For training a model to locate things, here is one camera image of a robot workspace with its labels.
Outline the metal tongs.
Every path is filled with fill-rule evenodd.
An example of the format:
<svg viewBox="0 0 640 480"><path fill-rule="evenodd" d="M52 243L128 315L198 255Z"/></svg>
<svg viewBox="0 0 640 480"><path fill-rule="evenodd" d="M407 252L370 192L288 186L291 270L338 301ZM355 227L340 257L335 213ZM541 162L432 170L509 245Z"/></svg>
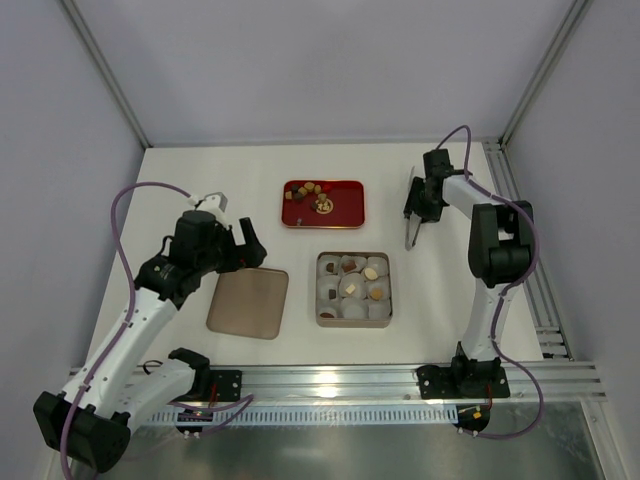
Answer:
<svg viewBox="0 0 640 480"><path fill-rule="evenodd" d="M405 220L405 249L411 251L417 243L424 210L424 181L415 174L412 167L409 174L408 193L403 208Z"/></svg>

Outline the gold tin lid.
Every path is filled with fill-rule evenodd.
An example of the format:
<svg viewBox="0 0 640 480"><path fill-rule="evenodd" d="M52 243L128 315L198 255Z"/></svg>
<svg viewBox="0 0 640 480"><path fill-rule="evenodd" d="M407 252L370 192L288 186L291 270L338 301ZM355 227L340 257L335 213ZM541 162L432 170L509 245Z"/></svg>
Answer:
<svg viewBox="0 0 640 480"><path fill-rule="evenodd" d="M289 276L256 268L221 274L206 319L215 333L274 340L280 332Z"/></svg>

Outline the tan round chocolate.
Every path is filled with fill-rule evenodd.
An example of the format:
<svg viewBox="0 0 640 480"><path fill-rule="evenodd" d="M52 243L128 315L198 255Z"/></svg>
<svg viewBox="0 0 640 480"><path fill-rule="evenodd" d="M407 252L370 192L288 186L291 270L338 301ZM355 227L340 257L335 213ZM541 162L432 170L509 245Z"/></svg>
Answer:
<svg viewBox="0 0 640 480"><path fill-rule="evenodd" d="M377 271L374 268L371 268L371 267L365 268L363 270L363 274L370 281L374 281L379 277Z"/></svg>

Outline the brown cube chocolate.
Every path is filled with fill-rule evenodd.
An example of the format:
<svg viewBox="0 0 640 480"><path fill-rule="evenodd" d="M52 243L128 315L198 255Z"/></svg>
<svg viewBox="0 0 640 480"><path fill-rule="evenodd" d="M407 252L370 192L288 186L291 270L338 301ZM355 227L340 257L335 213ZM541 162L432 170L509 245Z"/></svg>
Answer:
<svg viewBox="0 0 640 480"><path fill-rule="evenodd" d="M357 264L354 260L347 260L342 264L342 271L349 273L357 268Z"/></svg>

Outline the brown leaf chocolate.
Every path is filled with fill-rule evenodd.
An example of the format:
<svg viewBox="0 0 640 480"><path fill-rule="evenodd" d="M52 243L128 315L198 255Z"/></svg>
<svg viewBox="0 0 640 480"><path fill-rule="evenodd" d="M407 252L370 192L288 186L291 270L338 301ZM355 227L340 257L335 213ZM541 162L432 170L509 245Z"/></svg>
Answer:
<svg viewBox="0 0 640 480"><path fill-rule="evenodd" d="M371 291L371 298L374 300L380 300L384 297L385 293L382 289L375 288Z"/></svg>

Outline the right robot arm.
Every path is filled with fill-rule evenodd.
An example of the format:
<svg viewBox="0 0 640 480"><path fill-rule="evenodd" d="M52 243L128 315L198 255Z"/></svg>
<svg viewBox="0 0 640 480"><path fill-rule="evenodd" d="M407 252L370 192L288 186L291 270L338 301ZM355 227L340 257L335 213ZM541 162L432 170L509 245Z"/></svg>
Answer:
<svg viewBox="0 0 640 480"><path fill-rule="evenodd" d="M533 207L486 191L454 168L446 149L425 153L423 165L425 175L411 178L404 218L424 225L440 221L447 207L463 213L470 220L467 257L476 287L469 323L451 363L416 370L421 398L507 398L499 344L515 290L538 261Z"/></svg>

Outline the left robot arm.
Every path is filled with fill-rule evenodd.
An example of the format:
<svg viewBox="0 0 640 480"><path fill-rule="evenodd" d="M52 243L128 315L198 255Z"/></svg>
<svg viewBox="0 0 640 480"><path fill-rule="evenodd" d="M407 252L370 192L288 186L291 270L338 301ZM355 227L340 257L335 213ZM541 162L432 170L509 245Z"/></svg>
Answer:
<svg viewBox="0 0 640 480"><path fill-rule="evenodd" d="M129 302L94 355L57 394L42 392L33 412L45 443L59 452L63 472L75 460L105 473L127 450L140 424L176 399L205 399L210 360L192 350L170 352L158 370L126 386L143 355L209 273L259 267L267 251L248 217L237 244L218 215L184 212L176 222L168 254L143 263L129 279Z"/></svg>

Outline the red tray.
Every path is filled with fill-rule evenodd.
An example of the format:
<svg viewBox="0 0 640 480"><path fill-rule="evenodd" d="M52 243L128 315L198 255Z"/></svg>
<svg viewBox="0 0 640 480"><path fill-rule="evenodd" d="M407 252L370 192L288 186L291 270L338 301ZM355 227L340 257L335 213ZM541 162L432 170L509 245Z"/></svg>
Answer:
<svg viewBox="0 0 640 480"><path fill-rule="evenodd" d="M289 180L282 187L281 222L295 229L358 229L366 219L364 185L356 180Z"/></svg>

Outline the gold tin box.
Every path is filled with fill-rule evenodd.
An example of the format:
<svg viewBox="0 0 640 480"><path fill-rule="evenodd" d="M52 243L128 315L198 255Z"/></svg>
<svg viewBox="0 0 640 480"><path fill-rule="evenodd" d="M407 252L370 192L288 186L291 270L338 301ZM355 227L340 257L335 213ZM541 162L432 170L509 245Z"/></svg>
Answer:
<svg viewBox="0 0 640 480"><path fill-rule="evenodd" d="M384 329L391 323L391 264L384 252L319 253L314 288L314 315L323 328Z"/></svg>

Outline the aluminium rail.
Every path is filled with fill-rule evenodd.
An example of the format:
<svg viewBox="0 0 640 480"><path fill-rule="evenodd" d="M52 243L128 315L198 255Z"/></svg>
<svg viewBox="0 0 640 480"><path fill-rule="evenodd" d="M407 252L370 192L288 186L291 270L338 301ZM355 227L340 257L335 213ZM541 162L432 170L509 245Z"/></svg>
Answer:
<svg viewBox="0 0 640 480"><path fill-rule="evenodd" d="M454 424L483 420L500 406L546 407L558 402L602 402L594 365L543 361L508 365L498 381L477 393L453 394L435 375L412 364L220 367L209 396L187 400L194 375L182 363L165 362L150 375L135 370L123 388L106 392L106 379L83 397L96 414L122 414L130 430L216 426L355 426Z"/></svg>

